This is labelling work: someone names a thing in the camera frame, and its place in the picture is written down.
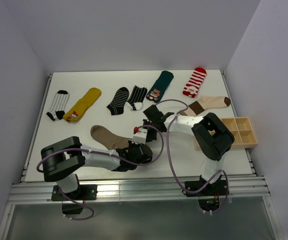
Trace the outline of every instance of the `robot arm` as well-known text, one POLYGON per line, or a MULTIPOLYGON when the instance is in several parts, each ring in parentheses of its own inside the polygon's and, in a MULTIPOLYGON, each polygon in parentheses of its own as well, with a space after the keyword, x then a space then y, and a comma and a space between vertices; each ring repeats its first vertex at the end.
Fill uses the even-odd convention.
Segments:
MULTIPOLYGON (((147 119, 143 120, 145 126, 153 126, 155 129, 143 127, 134 129, 134 136, 129 141, 129 147, 117 150, 102 150, 90 148, 82 143, 78 137, 73 136, 45 147, 41 150, 42 158, 57 151, 77 148, 77 151, 68 151, 70 156, 66 159, 64 153, 54 155, 43 162, 43 173, 46 182, 56 182, 64 193, 75 191, 78 180, 73 174, 80 167, 105 168, 110 171, 125 172, 136 169, 136 165, 146 164, 152 161, 152 151, 147 142, 157 139, 158 129, 166 132, 174 115, 168 112, 164 115, 156 105, 150 106, 144 111, 147 119)), ((218 170, 222 169, 223 155, 230 149, 234 137, 219 118, 209 113, 206 116, 178 116, 171 125, 170 132, 180 132, 196 137, 201 150, 207 156, 206 167, 202 179, 207 181, 218 170)), ((220 178, 220 174, 214 177, 211 184, 220 178)))

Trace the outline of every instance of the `glass panel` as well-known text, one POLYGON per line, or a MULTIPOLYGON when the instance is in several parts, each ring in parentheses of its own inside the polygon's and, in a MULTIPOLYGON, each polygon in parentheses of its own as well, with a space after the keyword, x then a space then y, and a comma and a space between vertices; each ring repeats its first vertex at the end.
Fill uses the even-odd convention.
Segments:
POLYGON ((234 198, 213 216, 196 199, 93 203, 85 221, 62 217, 61 205, 16 206, 8 240, 253 240, 273 238, 261 197, 234 198))

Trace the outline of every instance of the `wooden compartment box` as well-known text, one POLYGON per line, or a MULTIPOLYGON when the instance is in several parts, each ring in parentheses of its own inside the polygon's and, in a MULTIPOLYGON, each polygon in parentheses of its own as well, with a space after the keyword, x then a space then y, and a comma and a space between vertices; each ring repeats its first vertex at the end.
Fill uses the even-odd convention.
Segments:
MULTIPOLYGON (((229 117, 220 119, 235 137, 232 149, 250 149, 258 142, 248 117, 229 117)), ((197 141, 195 148, 200 149, 197 141)))

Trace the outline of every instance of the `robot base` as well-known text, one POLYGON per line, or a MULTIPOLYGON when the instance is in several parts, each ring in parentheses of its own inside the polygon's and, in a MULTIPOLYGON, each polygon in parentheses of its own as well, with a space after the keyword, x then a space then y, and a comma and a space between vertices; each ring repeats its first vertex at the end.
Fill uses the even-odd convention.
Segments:
MULTIPOLYGON (((67 193, 66 195, 72 200, 96 200, 97 196, 97 185, 89 184, 89 185, 80 185, 80 190, 78 190, 77 194, 75 192, 67 193)), ((58 185, 54 186, 52 193, 52 201, 53 202, 61 202, 67 201, 65 197, 60 193, 58 185)))
MULTIPOLYGON (((205 184, 204 180, 200 181, 186 181, 185 188, 189 189, 190 191, 196 191, 200 189, 205 184)), ((209 184, 206 188, 196 194, 190 194, 187 192, 183 193, 187 197, 209 197, 209 196, 225 196, 226 195, 226 180, 221 180, 220 178, 213 184, 209 184)))

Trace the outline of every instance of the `metal frame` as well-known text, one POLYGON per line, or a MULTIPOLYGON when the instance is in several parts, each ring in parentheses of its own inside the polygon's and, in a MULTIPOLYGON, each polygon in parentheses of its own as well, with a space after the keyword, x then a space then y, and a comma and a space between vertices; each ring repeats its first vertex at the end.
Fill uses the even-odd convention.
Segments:
POLYGON ((285 236, 283 234, 282 228, 280 226, 277 214, 273 207, 273 202, 271 196, 263 196, 263 201, 265 204, 265 208, 267 211, 268 219, 270 221, 270 225, 272 226, 274 236, 276 240, 285 240, 285 236))
POLYGON ((15 205, 6 205, 4 216, 0 224, 0 240, 6 240, 10 223, 12 222, 15 211, 15 205))
MULTIPOLYGON (((221 71, 222 78, 230 97, 230 93, 226 84, 224 72, 221 71)), ((45 94, 43 97, 42 105, 39 111, 37 123, 35 126, 32 141, 29 147, 29 151, 26 158, 25 169, 23 171, 22 182, 12 186, 10 191, 8 203, 4 213, 4 217, 0 226, 0 240, 5 240, 8 234, 8 230, 11 224, 12 216, 16 205, 31 205, 31 204, 61 204, 62 202, 52 202, 51 194, 55 183, 49 182, 25 182, 25 176, 29 165, 30 155, 35 143, 36 134, 40 124, 42 112, 44 110, 49 86, 52 80, 53 74, 49 74, 45 94)), ((233 103, 231 103, 234 115, 236 111, 233 103)), ((276 239, 283 240, 283 234, 276 216, 276 213, 272 207, 270 200, 270 193, 263 176, 257 176, 253 163, 251 161, 249 152, 246 150, 246 154, 249 159, 249 164, 252 168, 253 174, 249 175, 230 175, 229 187, 232 197, 263 197, 267 214, 274 230, 276 239)), ((180 177, 180 181, 193 181, 194 177, 180 177)), ((184 200, 192 199, 182 194, 181 189, 175 182, 174 178, 154 178, 154 179, 128 179, 128 180, 104 180, 104 181, 81 181, 80 184, 97 184, 98 193, 97 199, 91 201, 91 203, 102 202, 124 202, 124 201, 162 201, 162 200, 184 200)))

